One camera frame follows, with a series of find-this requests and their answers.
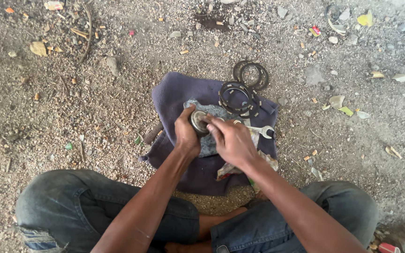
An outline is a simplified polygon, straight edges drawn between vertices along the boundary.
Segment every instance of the denim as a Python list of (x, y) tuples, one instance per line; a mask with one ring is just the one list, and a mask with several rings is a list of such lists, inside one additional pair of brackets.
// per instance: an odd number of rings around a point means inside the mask
[[(140, 188), (91, 170), (55, 170), (38, 175), (20, 195), (15, 214), (26, 246), (34, 253), (90, 252), (124, 205)], [(378, 222), (374, 200), (344, 181), (312, 183), (301, 189), (364, 246)], [(171, 197), (148, 252), (165, 242), (193, 244), (199, 214), (189, 201)], [(213, 252), (306, 252), (271, 202), (211, 228)]]

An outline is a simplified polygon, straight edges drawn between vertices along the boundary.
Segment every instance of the hand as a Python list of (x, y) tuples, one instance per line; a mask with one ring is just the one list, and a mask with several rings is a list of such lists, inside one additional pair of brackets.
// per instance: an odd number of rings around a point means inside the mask
[(233, 120), (223, 122), (211, 115), (207, 116), (207, 121), (207, 129), (217, 142), (217, 152), (226, 162), (245, 169), (261, 159), (246, 126), (234, 125)]
[(182, 152), (188, 154), (191, 158), (196, 158), (201, 152), (201, 143), (196, 136), (196, 132), (188, 121), (190, 114), (195, 110), (196, 106), (193, 104), (184, 109), (179, 118), (175, 121), (176, 133), (176, 146), (175, 148), (181, 149)]

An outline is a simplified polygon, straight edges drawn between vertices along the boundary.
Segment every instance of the gravel ground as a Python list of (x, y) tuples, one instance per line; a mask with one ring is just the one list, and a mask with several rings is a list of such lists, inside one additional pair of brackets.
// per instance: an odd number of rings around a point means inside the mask
[[(215, 1), (208, 12), (205, 0), (95, 0), (89, 7), (98, 39), (92, 34), (91, 51), (79, 63), (87, 42), (70, 29), (89, 27), (82, 2), (49, 11), (41, 1), (0, 0), (0, 252), (27, 252), (12, 217), (18, 195), (34, 176), (92, 169), (142, 186), (154, 169), (137, 161), (147, 147), (134, 140), (159, 123), (151, 101), (154, 86), (169, 71), (232, 80), (240, 60), (265, 66), (270, 86), (260, 94), (283, 104), (275, 126), (281, 174), (298, 188), (318, 180), (312, 167), (325, 180), (359, 185), (376, 199), (386, 239), (405, 252), (405, 82), (391, 79), (405, 74), (405, 2), (336, 1), (339, 13), (350, 8), (348, 19), (334, 23), (344, 25), (345, 36), (328, 24), (330, 3)], [(14, 13), (6, 12), (8, 7)], [(288, 10), (282, 18), (278, 7)], [(368, 10), (374, 25), (357, 26), (357, 17)], [(309, 32), (314, 25), (321, 36)], [(174, 31), (181, 37), (170, 38)], [(30, 43), (42, 40), (60, 50), (47, 57), (33, 54)], [(384, 78), (370, 78), (374, 70)], [(371, 117), (322, 110), (334, 95), (344, 95), (344, 106)], [(73, 148), (65, 150), (69, 142)], [(386, 145), (402, 159), (387, 154)], [(311, 165), (303, 158), (314, 149)], [(223, 214), (245, 204), (253, 191), (233, 187), (223, 197), (175, 195), (202, 213)]]

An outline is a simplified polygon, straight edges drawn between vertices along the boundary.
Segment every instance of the ripped jeans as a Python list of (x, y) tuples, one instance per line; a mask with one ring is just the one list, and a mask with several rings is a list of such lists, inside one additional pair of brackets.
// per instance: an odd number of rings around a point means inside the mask
[[(25, 244), (34, 253), (90, 252), (140, 188), (92, 170), (55, 170), (38, 175), (20, 195), (15, 213)], [(366, 248), (378, 222), (374, 200), (344, 181), (311, 183), (301, 189)], [(199, 214), (189, 201), (171, 197), (148, 252), (166, 242), (193, 244)], [(211, 228), (213, 252), (304, 253), (306, 250), (271, 202), (261, 203)]]

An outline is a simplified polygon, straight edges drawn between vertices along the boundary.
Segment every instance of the wrench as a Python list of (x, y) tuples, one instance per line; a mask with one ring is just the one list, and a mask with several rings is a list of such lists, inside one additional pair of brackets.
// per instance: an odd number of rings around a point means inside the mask
[[(239, 120), (235, 120), (233, 123), (234, 123), (234, 124), (237, 124), (237, 123), (242, 123), (242, 122), (239, 121)], [(270, 127), (270, 126), (264, 126), (264, 127), (246, 126), (246, 127), (249, 128), (249, 129), (254, 129), (254, 130), (259, 131), (259, 134), (261, 134), (263, 137), (265, 137), (265, 138), (267, 138), (267, 139), (271, 139), (271, 136), (268, 136), (268, 135), (266, 134), (266, 132), (267, 132), (268, 130), (273, 130), (273, 132), (274, 132), (274, 129), (273, 129), (272, 127)]]

